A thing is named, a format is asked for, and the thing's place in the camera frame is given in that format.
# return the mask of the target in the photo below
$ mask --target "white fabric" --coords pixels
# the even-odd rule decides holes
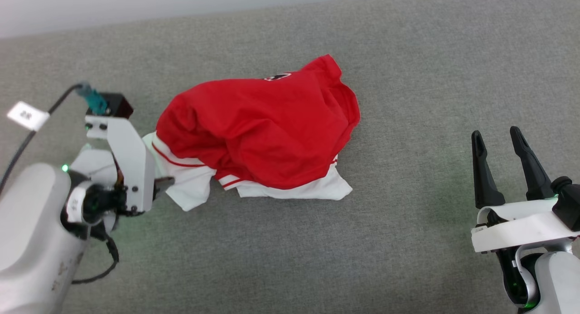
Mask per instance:
[[[209,180],[215,175],[215,170],[204,165],[199,159],[176,157],[155,132],[145,135],[143,142],[155,158],[157,164],[155,177],[175,178],[175,184],[168,188],[166,193],[183,211],[189,211],[207,201]],[[234,175],[225,176],[219,179],[219,182],[225,190],[236,188],[240,197],[341,200],[353,190],[336,171],[336,161],[330,165],[325,177],[292,189],[269,188],[257,182],[240,180]]]

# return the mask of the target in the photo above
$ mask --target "red and white clothing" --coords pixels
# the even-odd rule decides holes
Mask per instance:
[[[165,174],[176,177],[168,194],[193,208],[199,204],[183,201],[207,200],[215,175],[242,197],[346,196],[352,189],[336,171],[336,156],[360,112],[341,75],[327,55],[300,71],[206,82],[177,95],[155,135],[144,138]]]

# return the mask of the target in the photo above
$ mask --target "teal connector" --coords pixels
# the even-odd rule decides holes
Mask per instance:
[[[107,113],[107,102],[103,99],[97,90],[93,89],[88,82],[81,82],[81,87],[76,89],[76,92],[81,97],[84,97],[89,104],[89,109],[93,114],[102,116]]]

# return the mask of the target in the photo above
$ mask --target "black and white logo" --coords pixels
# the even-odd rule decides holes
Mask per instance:
[[[271,81],[277,81],[278,79],[283,79],[286,78],[288,76],[292,75],[292,73],[290,72],[285,72],[284,74],[278,74],[275,76],[270,76],[270,77],[266,77],[265,80],[271,82]]]

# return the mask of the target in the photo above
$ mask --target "red fabric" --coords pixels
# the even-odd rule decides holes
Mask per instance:
[[[216,178],[235,175],[289,189],[324,177],[360,120],[354,93],[330,55],[268,79],[206,82],[180,93],[157,136]]]

